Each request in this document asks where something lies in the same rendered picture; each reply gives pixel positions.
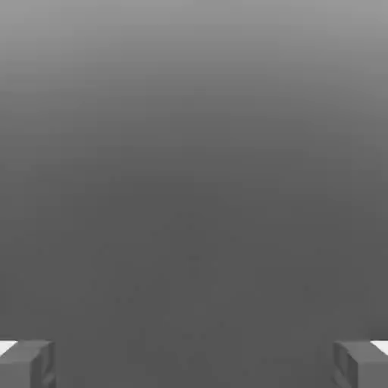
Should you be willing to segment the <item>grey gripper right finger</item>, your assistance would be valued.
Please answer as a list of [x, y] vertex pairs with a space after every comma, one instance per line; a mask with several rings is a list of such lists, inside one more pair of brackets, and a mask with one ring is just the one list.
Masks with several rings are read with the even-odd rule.
[[333, 388], [388, 388], [388, 340], [336, 341]]

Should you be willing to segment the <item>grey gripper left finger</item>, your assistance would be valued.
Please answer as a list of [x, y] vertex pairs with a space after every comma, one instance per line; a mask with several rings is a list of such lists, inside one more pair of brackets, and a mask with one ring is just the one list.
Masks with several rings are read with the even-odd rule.
[[57, 388], [55, 342], [0, 340], [0, 388]]

